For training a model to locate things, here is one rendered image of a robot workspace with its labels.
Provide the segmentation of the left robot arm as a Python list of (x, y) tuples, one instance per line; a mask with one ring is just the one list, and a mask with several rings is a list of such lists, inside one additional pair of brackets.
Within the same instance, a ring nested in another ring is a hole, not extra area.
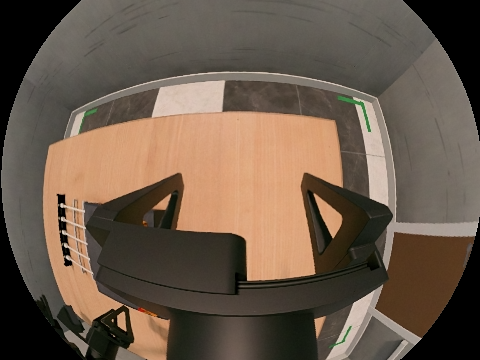
[[(34, 300), (34, 301), (36, 302), (37, 306), (39, 307), (39, 309), (41, 310), (45, 318), (47, 318), (47, 320), (51, 324), (50, 317), (42, 297), (40, 297), (40, 301), (41, 300), (42, 302), (39, 302), (39, 300), (37, 301)], [(45, 309), (46, 309), (46, 312), (45, 312)], [(63, 307), (61, 308), (61, 310), (57, 315), (57, 318), (77, 337), (79, 337), (82, 341), (84, 341), (87, 345), (89, 345), (86, 355), (84, 357), (75, 343), (68, 342), (67, 339), (63, 339), (83, 360), (109, 360), (107, 358), (102, 357), (101, 355), (93, 351), (91, 348), (93, 348), (100, 354), (105, 355), (105, 352), (110, 340), (91, 327), (86, 335), (86, 338), (84, 338), (83, 336), (82, 338), (79, 333), (84, 333), (83, 332), (84, 327), (81, 321), (78, 320), (71, 305), (63, 305)]]

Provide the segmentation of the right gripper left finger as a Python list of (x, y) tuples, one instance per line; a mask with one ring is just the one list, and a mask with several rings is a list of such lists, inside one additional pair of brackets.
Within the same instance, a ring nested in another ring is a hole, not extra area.
[(98, 205), (92, 215), (110, 218), (116, 222), (144, 226), (144, 215), (171, 194), (157, 228), (176, 230), (183, 193), (184, 181), (182, 173), (178, 172), (154, 184)]

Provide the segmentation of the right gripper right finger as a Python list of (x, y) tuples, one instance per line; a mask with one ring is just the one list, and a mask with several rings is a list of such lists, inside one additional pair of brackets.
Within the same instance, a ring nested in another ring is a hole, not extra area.
[[(331, 271), (349, 250), (375, 243), (393, 218), (387, 205), (308, 172), (303, 173), (301, 193), (315, 274)], [(334, 239), (314, 194), (342, 216), (342, 224)]]

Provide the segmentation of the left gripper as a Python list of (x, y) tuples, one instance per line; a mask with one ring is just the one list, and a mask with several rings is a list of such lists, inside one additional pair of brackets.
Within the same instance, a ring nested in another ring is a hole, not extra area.
[[(123, 330), (120, 327), (118, 327), (118, 315), (122, 312), (125, 312), (126, 330)], [(99, 352), (97, 352), (96, 350), (90, 347), (93, 351), (95, 351), (96, 353), (98, 353), (104, 358), (107, 358), (109, 360), (115, 360), (119, 347), (122, 346), (122, 348), (125, 347), (126, 349), (128, 349), (130, 346), (130, 343), (134, 344), (135, 338), (134, 338), (134, 334), (131, 326), (130, 311), (129, 311), (129, 308), (127, 308), (125, 305), (122, 305), (116, 310), (111, 309), (106, 313), (100, 315), (99, 317), (93, 319), (91, 326), (106, 338), (111, 339), (107, 346), (105, 355), (100, 354)], [(119, 335), (120, 337), (117, 335)], [(109, 338), (109, 336), (111, 338)]]

